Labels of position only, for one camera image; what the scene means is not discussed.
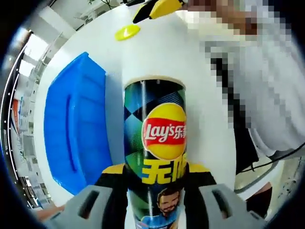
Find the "lay's logo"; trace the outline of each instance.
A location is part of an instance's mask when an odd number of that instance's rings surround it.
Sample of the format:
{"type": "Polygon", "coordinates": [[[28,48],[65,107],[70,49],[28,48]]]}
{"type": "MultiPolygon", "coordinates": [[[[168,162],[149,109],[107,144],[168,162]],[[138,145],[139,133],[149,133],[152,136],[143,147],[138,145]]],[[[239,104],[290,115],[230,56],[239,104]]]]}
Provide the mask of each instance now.
{"type": "Polygon", "coordinates": [[[156,158],[178,158],[186,146],[186,115],[182,107],[174,103],[155,107],[143,122],[142,143],[156,158]]]}

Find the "white tabletop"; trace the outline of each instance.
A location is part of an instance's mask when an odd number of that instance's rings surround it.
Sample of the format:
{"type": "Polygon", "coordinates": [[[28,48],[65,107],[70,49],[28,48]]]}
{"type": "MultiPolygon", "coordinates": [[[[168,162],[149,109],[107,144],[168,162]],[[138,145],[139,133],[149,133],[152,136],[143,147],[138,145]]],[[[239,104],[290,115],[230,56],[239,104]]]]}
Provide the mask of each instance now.
{"type": "Polygon", "coordinates": [[[114,34],[132,24],[139,6],[119,6],[76,32],[45,69],[36,97],[34,142],[38,164],[54,203],[72,197],[52,178],[44,146],[43,119],[48,88],[58,73],[82,52],[105,69],[106,123],[113,164],[123,163],[122,84],[143,74],[175,77],[186,85],[188,159],[210,168],[218,183],[234,188],[236,152],[234,131],[228,125],[228,107],[211,66],[199,47],[196,33],[173,13],[139,23],[132,39],[117,42],[114,34]]]}

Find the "black cable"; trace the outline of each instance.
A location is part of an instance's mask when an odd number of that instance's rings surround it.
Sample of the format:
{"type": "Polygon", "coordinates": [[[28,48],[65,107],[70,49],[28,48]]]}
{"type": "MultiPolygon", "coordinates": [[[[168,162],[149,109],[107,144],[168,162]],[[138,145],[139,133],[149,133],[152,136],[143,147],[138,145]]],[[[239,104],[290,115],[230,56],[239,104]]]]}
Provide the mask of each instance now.
{"type": "Polygon", "coordinates": [[[253,170],[254,171],[254,169],[255,168],[260,168],[260,167],[264,167],[264,166],[267,166],[267,165],[269,165],[269,164],[272,164],[273,162],[276,162],[276,161],[279,161],[279,160],[282,160],[282,159],[284,159],[284,158],[286,158],[286,157],[288,157],[288,156],[290,156],[290,155],[292,155],[292,154],[294,154],[294,153],[296,153],[297,151],[299,151],[303,146],[305,146],[305,142],[303,143],[303,144],[301,144],[297,149],[295,149],[295,150],[293,150],[293,151],[291,151],[289,154],[286,154],[286,155],[284,155],[284,156],[281,156],[281,157],[279,157],[278,159],[276,159],[276,160],[273,160],[273,161],[270,161],[270,162],[268,162],[268,163],[266,163],[266,164],[263,164],[263,165],[260,165],[260,166],[256,166],[256,167],[252,167],[252,168],[250,168],[250,169],[247,169],[247,170],[244,170],[244,171],[241,171],[240,173],[244,173],[244,172],[248,172],[248,171],[251,171],[251,170],[253,170]]]}
{"type": "Polygon", "coordinates": [[[115,6],[110,5],[110,0],[108,0],[108,1],[106,0],[106,2],[104,2],[103,0],[101,0],[101,1],[102,1],[103,3],[105,3],[105,4],[109,7],[110,10],[112,10],[111,7],[112,7],[112,8],[115,8],[115,6]]]}

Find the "printed man's face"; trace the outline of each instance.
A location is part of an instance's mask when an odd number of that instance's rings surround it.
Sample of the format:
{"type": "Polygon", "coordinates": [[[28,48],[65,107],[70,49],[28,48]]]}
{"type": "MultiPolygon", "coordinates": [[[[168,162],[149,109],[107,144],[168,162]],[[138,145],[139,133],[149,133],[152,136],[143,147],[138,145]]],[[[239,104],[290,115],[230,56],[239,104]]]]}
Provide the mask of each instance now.
{"type": "Polygon", "coordinates": [[[168,213],[175,209],[178,202],[179,202],[179,192],[175,192],[168,196],[161,196],[158,207],[160,208],[161,212],[168,213]]]}

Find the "man illustration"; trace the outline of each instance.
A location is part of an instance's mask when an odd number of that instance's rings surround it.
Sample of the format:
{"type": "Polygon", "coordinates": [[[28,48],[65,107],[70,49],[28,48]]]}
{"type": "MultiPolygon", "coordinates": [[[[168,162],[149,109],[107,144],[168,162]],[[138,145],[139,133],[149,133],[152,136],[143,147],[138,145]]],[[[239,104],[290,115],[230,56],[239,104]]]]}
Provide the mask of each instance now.
{"type": "Polygon", "coordinates": [[[143,229],[175,229],[177,228],[177,209],[180,200],[180,191],[174,188],[162,190],[157,198],[157,205],[161,211],[158,216],[144,216],[140,222],[143,229]]]}

